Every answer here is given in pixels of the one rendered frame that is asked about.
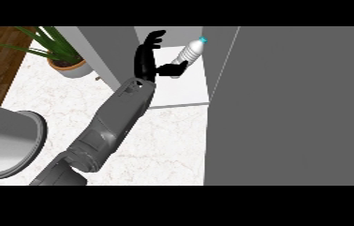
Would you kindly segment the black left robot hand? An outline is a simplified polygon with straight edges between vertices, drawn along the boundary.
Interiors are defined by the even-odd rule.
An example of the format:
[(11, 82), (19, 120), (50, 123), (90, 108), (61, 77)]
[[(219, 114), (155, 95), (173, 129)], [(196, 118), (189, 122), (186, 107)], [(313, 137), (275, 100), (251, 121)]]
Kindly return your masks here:
[(164, 64), (157, 66), (154, 50), (161, 48), (161, 36), (165, 30), (152, 31), (134, 54), (134, 76), (146, 81), (155, 82), (157, 76), (182, 76), (188, 69), (188, 61), (182, 64)]

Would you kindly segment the grey open cabinet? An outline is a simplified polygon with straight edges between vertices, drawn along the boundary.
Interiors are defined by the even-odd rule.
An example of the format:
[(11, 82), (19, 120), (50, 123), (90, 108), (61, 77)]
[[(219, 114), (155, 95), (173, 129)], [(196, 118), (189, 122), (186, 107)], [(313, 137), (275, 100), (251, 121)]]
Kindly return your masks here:
[[(211, 103), (236, 26), (59, 26), (56, 30), (112, 89), (133, 77), (157, 83), (154, 109)], [(199, 38), (207, 43), (193, 64), (174, 63)]]

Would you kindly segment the clear water bottle blue cap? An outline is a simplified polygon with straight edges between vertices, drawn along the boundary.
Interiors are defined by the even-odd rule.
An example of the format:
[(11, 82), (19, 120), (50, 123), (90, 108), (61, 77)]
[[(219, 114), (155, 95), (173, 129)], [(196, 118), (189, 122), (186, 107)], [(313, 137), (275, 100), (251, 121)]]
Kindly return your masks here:
[(193, 40), (180, 51), (171, 63), (182, 64), (185, 61), (188, 61), (188, 66), (191, 66), (202, 55), (207, 42), (208, 39), (205, 37), (199, 37), (196, 40)]

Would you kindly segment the large dark grey cabinet door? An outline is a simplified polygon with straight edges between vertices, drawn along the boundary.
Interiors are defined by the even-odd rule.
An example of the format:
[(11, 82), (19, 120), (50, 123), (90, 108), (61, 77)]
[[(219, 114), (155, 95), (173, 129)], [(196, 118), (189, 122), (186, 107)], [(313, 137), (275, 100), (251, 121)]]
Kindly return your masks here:
[(354, 27), (244, 27), (210, 104), (210, 185), (354, 185)]

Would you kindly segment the green potted plant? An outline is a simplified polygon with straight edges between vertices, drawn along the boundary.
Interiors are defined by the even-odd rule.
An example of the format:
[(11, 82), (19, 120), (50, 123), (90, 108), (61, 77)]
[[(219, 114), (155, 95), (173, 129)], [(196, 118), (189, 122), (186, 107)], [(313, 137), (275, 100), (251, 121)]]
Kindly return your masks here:
[(24, 26), (16, 26), (16, 29), (43, 46), (43, 50), (11, 44), (0, 44), (0, 47), (44, 57), (55, 71), (70, 79), (81, 78), (93, 72), (84, 57), (53, 26), (37, 26), (34, 32)]

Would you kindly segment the grey round appliance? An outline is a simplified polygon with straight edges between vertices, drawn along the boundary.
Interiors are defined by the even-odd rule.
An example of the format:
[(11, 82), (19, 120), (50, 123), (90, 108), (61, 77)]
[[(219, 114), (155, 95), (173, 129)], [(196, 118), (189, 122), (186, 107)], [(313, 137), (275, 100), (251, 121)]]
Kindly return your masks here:
[(47, 122), (33, 111), (0, 108), (0, 179), (33, 163), (47, 139)]

